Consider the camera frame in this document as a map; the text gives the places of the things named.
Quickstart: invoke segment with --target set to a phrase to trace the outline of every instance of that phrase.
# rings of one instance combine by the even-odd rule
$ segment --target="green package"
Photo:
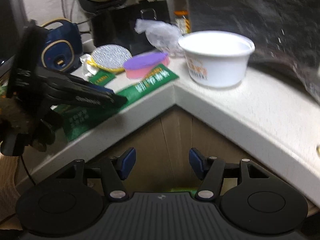
[[[7,94],[7,86],[0,86],[0,96],[5,96]]]
[[[60,105],[55,111],[63,116],[63,130],[68,141],[72,141],[140,98],[176,78],[179,77],[175,73],[164,65],[159,64],[153,68],[141,82],[124,88],[117,93],[117,95],[124,96],[128,99],[128,102],[121,108],[104,109]]]
[[[114,78],[116,78],[116,76],[112,73],[104,70],[99,70],[97,74],[89,78],[89,82],[95,85],[105,86]]]

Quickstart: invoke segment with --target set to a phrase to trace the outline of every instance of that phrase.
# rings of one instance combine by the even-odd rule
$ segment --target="white plastic bowl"
[[[178,42],[186,54],[191,78],[201,85],[216,88],[238,84],[255,50],[250,39],[220,31],[190,33]]]

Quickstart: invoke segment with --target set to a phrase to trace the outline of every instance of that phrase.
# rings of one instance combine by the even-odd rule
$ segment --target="pink sponge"
[[[168,66],[169,57],[167,53],[153,52],[146,55],[135,56],[123,64],[127,78],[143,78],[155,66],[163,64]]]

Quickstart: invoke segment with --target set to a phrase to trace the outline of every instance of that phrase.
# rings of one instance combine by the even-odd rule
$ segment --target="plastic bag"
[[[137,19],[134,29],[139,34],[145,32],[151,45],[162,52],[167,52],[169,56],[184,56],[178,44],[178,39],[182,34],[177,26],[161,21]]]
[[[287,76],[295,75],[304,85],[308,93],[320,105],[320,75],[315,68],[308,67],[306,64],[297,60],[293,55],[288,55],[282,51],[275,51],[262,46],[257,46],[252,61],[261,62],[268,60],[269,62],[282,63],[291,69],[291,73],[283,72]]]

